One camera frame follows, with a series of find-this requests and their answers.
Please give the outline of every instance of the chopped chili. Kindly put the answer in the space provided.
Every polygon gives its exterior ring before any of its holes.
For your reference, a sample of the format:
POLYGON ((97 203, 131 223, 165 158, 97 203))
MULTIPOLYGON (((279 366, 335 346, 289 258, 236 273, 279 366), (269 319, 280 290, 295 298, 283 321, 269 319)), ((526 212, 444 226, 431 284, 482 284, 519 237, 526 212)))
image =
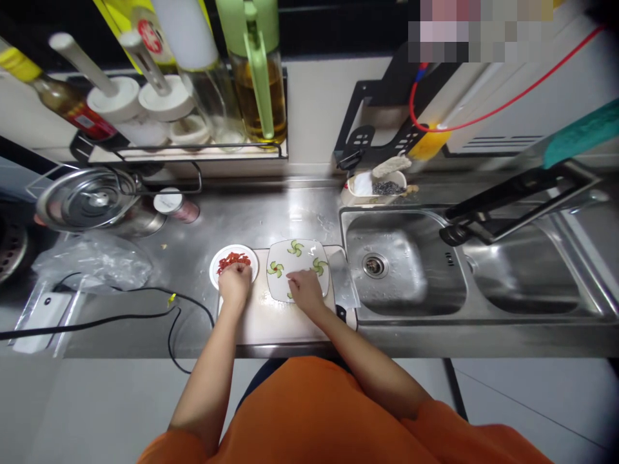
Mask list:
POLYGON ((251 261, 247 256, 245 256, 245 253, 230 253, 226 258, 219 260, 219 270, 217 271, 217 275, 221 275, 224 269, 236 262, 251 266, 251 261))

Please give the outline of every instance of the floor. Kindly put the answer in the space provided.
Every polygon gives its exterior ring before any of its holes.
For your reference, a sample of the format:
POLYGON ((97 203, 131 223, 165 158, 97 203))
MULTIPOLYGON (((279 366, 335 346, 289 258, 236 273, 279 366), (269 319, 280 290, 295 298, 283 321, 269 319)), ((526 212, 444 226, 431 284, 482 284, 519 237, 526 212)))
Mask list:
MULTIPOLYGON (((442 360, 396 361, 455 407, 442 360)), ((235 361, 224 430, 263 363, 235 361)), ((63 360, 26 464, 135 462, 165 431, 186 380, 169 360, 63 360)))
POLYGON ((606 359, 453 360, 473 425, 503 423, 560 464, 610 462, 619 381, 606 359))

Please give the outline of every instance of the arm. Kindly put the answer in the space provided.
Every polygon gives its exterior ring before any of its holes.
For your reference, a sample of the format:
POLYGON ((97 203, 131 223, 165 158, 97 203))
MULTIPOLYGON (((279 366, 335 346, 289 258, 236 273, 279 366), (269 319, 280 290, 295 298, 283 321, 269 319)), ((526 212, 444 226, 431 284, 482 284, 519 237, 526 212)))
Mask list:
POLYGON ((324 305, 316 273, 287 275, 297 306, 334 344, 366 395, 396 419, 416 419, 419 406, 432 397, 389 356, 372 346, 324 305))
POLYGON ((239 319, 251 284, 251 268, 228 266, 219 277, 223 306, 213 332, 182 392, 168 430, 182 429, 196 435, 208 456, 219 448, 226 419, 239 319))

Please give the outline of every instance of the black faucet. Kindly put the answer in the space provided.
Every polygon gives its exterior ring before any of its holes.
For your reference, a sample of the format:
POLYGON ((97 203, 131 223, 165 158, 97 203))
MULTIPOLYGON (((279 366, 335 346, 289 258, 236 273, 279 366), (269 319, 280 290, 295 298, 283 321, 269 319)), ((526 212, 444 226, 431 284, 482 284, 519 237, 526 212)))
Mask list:
POLYGON ((450 226, 442 228, 438 233, 447 245, 453 247, 462 245, 473 237, 479 238, 486 245, 491 245, 538 217, 556 211, 562 204, 600 181, 599 177, 573 159, 559 162, 549 169, 529 169, 447 209, 444 216, 450 226), (492 225, 490 212, 535 193, 557 187, 560 179, 570 182, 571 186, 502 229, 494 232, 489 229, 488 226, 492 225))

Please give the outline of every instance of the red label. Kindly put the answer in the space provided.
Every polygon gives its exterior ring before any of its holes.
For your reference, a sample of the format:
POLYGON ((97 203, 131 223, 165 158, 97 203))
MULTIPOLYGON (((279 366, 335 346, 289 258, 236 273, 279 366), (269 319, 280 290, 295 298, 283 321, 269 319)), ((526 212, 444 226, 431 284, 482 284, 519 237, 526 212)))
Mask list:
POLYGON ((118 132, 83 102, 66 114, 65 119, 93 140, 107 139, 118 132))
POLYGON ((156 55, 159 55, 163 51, 161 39, 153 28, 153 23, 147 19, 140 19, 137 23, 137 31, 142 36, 142 40, 147 49, 156 55))

